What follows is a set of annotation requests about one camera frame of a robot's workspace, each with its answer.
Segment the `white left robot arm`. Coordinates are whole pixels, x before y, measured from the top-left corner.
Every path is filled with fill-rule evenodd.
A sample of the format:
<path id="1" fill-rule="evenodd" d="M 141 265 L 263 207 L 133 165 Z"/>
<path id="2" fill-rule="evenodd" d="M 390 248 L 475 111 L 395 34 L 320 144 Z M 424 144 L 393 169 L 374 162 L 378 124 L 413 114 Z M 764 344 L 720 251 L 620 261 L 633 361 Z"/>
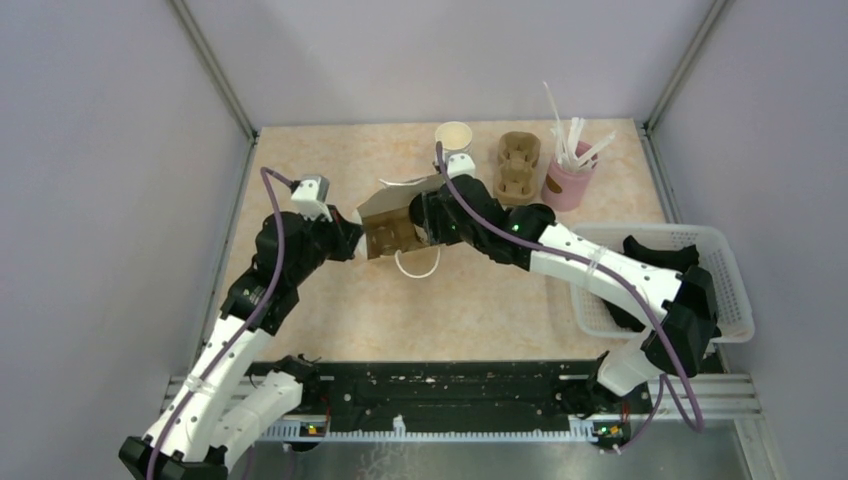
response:
<path id="1" fill-rule="evenodd" d="M 236 406 L 235 389 L 299 301 L 301 284 L 327 261 L 354 258 L 363 228 L 326 197 L 321 175 L 278 179 L 296 209 L 272 213 L 255 240 L 250 267 L 231 285 L 201 355 L 177 394 L 141 436 L 128 437 L 119 458 L 136 479 L 226 479 L 260 436 L 284 414 L 308 413 L 321 393 L 312 363 L 288 356 Z"/>

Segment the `brown paper bag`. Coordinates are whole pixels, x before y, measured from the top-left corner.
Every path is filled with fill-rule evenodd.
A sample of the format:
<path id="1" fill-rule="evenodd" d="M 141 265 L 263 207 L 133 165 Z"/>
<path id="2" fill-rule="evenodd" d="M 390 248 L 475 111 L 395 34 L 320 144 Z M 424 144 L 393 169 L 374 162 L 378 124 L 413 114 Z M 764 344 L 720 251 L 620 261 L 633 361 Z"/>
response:
<path id="1" fill-rule="evenodd" d="M 439 175 L 406 181 L 379 179 L 382 187 L 354 212 L 353 220 L 363 228 L 356 245 L 358 258 L 376 260 L 392 258 L 398 270 L 411 279 L 425 279 L 439 267 L 441 248 L 436 247 L 433 266 L 426 273 L 411 273 L 402 265 L 404 253 L 433 247 L 430 233 L 413 221 L 410 206 L 420 195 L 436 191 L 444 184 Z"/>

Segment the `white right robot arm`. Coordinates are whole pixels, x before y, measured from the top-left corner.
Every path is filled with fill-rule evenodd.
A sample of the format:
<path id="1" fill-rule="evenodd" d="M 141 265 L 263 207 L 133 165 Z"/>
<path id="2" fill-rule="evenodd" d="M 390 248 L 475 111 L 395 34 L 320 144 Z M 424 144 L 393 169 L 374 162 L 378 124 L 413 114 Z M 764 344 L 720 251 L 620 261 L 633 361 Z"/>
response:
<path id="1" fill-rule="evenodd" d="M 504 265 L 580 286 L 624 310 L 644 329 L 602 356 L 586 385 L 589 404 L 612 412 L 636 386 L 663 374 L 694 377 L 717 330 L 711 274 L 632 259 L 559 223 L 543 204 L 506 208 L 475 178 L 470 156 L 434 160 L 436 188 L 412 205 L 431 245 L 464 242 Z"/>

